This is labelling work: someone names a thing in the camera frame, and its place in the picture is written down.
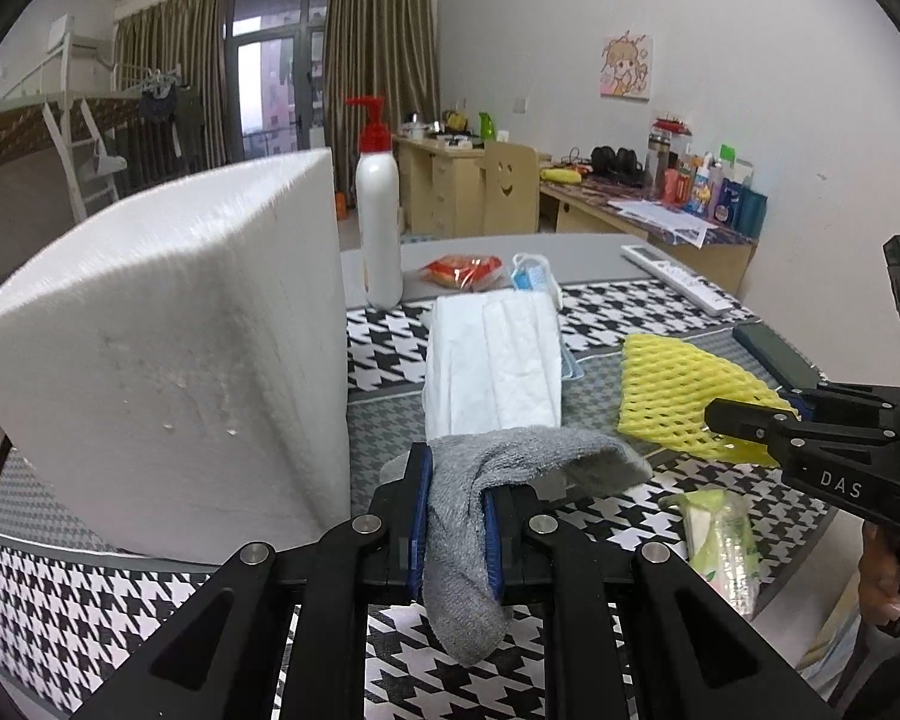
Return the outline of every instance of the green bottle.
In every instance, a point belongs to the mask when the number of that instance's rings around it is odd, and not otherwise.
[[[490,119],[490,114],[481,112],[480,114],[480,137],[485,141],[495,141],[497,139],[497,127]]]

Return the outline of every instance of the metal screw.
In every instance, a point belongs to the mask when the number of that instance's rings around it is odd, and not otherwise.
[[[640,548],[640,554],[648,562],[667,562],[670,559],[670,548],[659,541],[648,541]]]
[[[557,520],[549,514],[535,514],[530,518],[530,529],[534,533],[540,533],[540,536],[546,536],[557,530]]]
[[[259,565],[269,557],[269,546],[261,541],[247,544],[240,550],[240,560],[247,565]]]
[[[377,517],[376,514],[361,514],[360,517],[354,517],[353,530],[357,533],[376,533],[383,527],[384,521]]]

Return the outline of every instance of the human hand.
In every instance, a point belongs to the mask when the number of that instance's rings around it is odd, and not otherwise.
[[[860,615],[870,625],[900,618],[900,563],[893,537],[872,522],[864,523],[864,554],[860,559]]]

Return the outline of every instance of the white pump bottle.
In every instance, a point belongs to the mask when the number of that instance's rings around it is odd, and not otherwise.
[[[360,135],[357,163],[357,217],[364,255],[367,300],[376,309],[394,308],[403,296],[400,268],[400,173],[392,151],[391,134],[381,122],[384,98],[348,100],[367,108],[370,121]]]

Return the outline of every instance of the white remote control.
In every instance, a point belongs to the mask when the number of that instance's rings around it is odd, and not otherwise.
[[[720,314],[725,314],[733,308],[730,300],[708,287],[700,276],[671,262],[662,254],[657,254],[650,247],[621,247],[621,250],[631,263],[669,284],[711,317],[719,317]]]

